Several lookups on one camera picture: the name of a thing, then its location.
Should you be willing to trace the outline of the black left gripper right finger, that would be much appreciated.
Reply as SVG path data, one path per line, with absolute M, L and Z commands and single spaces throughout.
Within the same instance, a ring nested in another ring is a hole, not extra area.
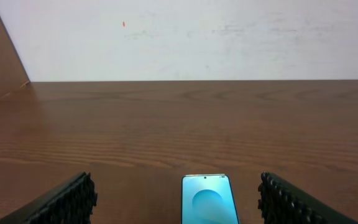
M 264 223 L 358 224 L 272 172 L 261 173 L 258 209 Z

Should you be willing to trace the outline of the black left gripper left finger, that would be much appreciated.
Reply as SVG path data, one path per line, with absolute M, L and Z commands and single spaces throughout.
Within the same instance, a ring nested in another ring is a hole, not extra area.
M 0 224 L 90 224 L 97 199 L 91 174 L 80 172 L 0 218 Z

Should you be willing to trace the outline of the blue screen smartphone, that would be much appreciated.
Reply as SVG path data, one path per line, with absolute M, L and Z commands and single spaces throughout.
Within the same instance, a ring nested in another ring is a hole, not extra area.
M 181 180 L 181 224 L 239 224 L 230 178 L 185 175 Z

